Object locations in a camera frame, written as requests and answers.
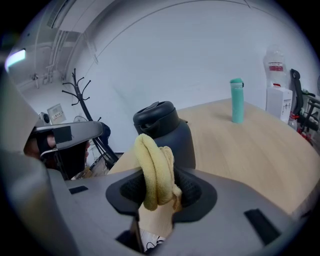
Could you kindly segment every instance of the wooden table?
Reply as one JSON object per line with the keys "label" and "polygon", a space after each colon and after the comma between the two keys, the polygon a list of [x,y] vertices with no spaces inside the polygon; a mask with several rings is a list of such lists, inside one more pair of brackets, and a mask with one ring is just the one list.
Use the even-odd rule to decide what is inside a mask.
{"label": "wooden table", "polygon": [[[244,122],[231,122],[230,99],[178,110],[188,121],[196,169],[243,182],[292,215],[320,179],[320,157],[286,123],[245,103]],[[138,168],[130,150],[110,174]],[[140,227],[167,237],[171,230],[171,202],[148,211],[139,209]]]}

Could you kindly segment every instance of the office chair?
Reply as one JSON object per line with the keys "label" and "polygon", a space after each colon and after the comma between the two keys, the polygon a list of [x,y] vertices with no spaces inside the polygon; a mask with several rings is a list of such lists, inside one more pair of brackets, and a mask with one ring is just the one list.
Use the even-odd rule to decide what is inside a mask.
{"label": "office chair", "polygon": [[[304,130],[306,128],[306,132],[309,132],[309,130],[318,131],[319,130],[319,120],[316,118],[315,115],[313,115],[314,108],[320,109],[320,101],[316,98],[309,98],[307,104],[310,106],[309,111],[306,113],[301,113],[301,109],[304,105],[304,99],[302,89],[301,89],[301,83],[300,83],[300,74],[298,71],[291,69],[290,74],[294,83],[294,88],[296,92],[296,104],[292,111],[292,114],[295,116],[298,116],[297,122],[300,125],[298,128],[298,132],[304,136]],[[310,142],[310,137],[304,136],[307,141]]]}

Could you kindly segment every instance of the fluorescent light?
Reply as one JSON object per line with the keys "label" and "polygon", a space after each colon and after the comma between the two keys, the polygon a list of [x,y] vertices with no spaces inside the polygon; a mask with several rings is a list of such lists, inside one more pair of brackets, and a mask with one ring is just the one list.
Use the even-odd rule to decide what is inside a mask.
{"label": "fluorescent light", "polygon": [[22,61],[24,60],[26,57],[26,50],[23,49],[23,50],[20,50],[14,54],[12,54],[11,56],[9,56],[8,58],[6,58],[5,60],[5,64],[4,64],[4,67],[5,67],[5,70],[8,72],[9,70],[9,67],[19,61]]}

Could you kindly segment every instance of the black coat rack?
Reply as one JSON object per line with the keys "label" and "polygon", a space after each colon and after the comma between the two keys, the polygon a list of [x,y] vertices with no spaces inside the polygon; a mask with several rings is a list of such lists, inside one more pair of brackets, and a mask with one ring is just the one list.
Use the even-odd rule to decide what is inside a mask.
{"label": "black coat rack", "polygon": [[[77,105],[78,103],[80,103],[82,109],[83,109],[83,112],[86,116],[86,118],[88,119],[88,121],[93,121],[88,109],[87,109],[87,106],[85,104],[85,101],[90,99],[90,97],[88,98],[84,98],[83,95],[84,95],[84,91],[85,89],[87,88],[88,84],[90,84],[91,80],[89,80],[89,82],[86,84],[86,86],[83,88],[82,92],[80,92],[80,89],[79,89],[79,82],[84,79],[84,77],[80,78],[78,81],[76,79],[76,69],[74,69],[73,73],[72,73],[72,77],[73,77],[73,83],[72,82],[64,82],[63,85],[72,85],[74,87],[74,90],[75,90],[75,93],[76,94],[73,94],[71,92],[68,92],[68,91],[65,91],[65,90],[62,90],[63,93],[66,93],[66,94],[70,94],[74,97],[77,98],[78,102],[75,103],[75,104],[71,104],[71,106],[74,106],[74,105]],[[101,154],[101,156],[103,157],[104,159],[104,162],[105,162],[105,165],[108,167],[108,169],[110,170],[113,165],[118,161],[118,157],[117,155],[113,152],[113,150],[109,147],[109,145],[105,145],[102,141],[101,141],[101,138],[100,137],[97,137],[97,138],[93,138],[92,139],[94,145],[96,146],[96,148],[98,149],[99,153]]]}

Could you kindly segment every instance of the teal bottle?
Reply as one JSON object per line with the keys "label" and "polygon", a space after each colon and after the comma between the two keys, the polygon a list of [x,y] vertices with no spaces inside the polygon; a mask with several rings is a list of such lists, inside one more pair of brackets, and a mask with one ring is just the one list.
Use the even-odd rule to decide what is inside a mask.
{"label": "teal bottle", "polygon": [[241,78],[230,81],[232,98],[232,122],[241,124],[244,121],[244,82]]}

